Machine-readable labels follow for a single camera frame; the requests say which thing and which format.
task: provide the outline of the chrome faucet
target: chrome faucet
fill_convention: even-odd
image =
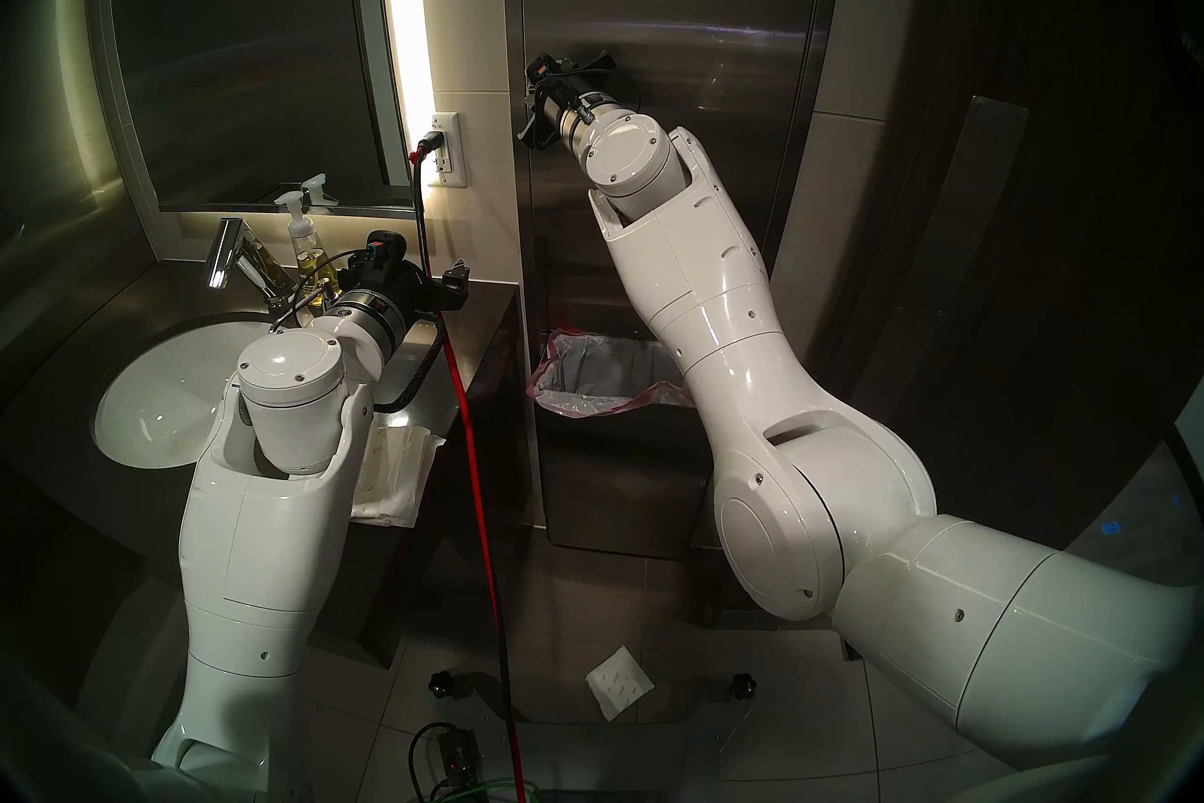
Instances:
[[[225,288],[230,281],[230,270],[236,265],[262,293],[264,303],[272,317],[279,317],[289,309],[296,285],[288,272],[241,218],[223,217],[213,235],[209,258],[205,260],[205,284],[209,288]]]

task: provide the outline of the mirror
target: mirror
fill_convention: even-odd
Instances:
[[[99,6],[123,167],[160,209],[275,212],[317,175],[318,203],[412,206],[383,0]]]

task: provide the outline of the dark countertop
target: dark countertop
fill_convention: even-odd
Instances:
[[[123,466],[96,448],[92,423],[112,379],[152,346],[219,320],[268,321],[259,293],[241,274],[214,290],[203,287],[201,268],[167,261],[147,271],[81,325],[0,413],[0,449],[14,468],[73,515],[172,575],[194,466]],[[464,308],[447,314],[465,388],[515,289],[472,282]],[[399,350],[377,385],[378,401],[400,392],[433,333],[427,324],[409,332],[408,350]],[[447,366],[436,365],[402,413],[407,423],[447,437],[456,412],[452,377]]]

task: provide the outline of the white sink basin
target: white sink basin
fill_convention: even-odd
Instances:
[[[108,459],[141,470],[196,462],[238,355],[267,332],[235,320],[189,330],[152,347],[113,379],[93,436]]]

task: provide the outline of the trash can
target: trash can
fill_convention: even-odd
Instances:
[[[660,343],[557,330],[531,377],[548,539],[686,555],[713,462]]]

